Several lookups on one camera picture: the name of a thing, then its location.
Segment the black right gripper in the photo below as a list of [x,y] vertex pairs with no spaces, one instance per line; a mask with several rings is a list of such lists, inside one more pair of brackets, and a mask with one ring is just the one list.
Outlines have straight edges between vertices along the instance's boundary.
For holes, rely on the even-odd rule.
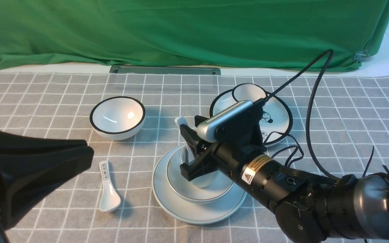
[[208,142],[186,124],[179,125],[180,134],[195,160],[180,165],[181,175],[187,181],[217,171],[215,159],[244,159],[252,153],[266,151],[263,145],[259,119],[252,115],[237,115],[212,129],[214,142]]

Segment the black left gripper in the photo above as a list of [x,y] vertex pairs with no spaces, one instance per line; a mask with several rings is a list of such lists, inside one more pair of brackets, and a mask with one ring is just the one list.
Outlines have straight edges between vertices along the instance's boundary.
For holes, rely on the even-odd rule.
[[45,139],[0,131],[0,243],[6,231],[58,187],[91,167],[85,140]]

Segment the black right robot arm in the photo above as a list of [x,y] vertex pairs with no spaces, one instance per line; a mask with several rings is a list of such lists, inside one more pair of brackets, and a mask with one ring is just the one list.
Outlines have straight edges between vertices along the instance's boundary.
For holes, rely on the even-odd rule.
[[389,171],[334,180],[285,167],[265,153],[261,131],[254,125],[237,126],[227,143],[206,142],[185,124],[180,133],[197,157],[181,165],[185,179],[222,172],[272,212],[293,242],[389,241]]

